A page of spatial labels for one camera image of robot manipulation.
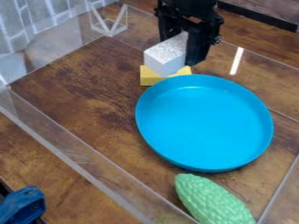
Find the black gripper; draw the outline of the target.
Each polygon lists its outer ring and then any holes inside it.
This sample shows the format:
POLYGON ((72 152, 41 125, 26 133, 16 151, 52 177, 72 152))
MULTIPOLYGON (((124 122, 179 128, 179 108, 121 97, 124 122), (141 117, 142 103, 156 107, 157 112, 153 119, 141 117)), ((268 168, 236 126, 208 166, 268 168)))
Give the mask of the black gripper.
POLYGON ((212 45, 220 42, 224 18, 215 11, 217 0, 157 0, 160 40, 165 41, 181 30, 188 32, 185 65, 192 67, 205 60, 212 45))

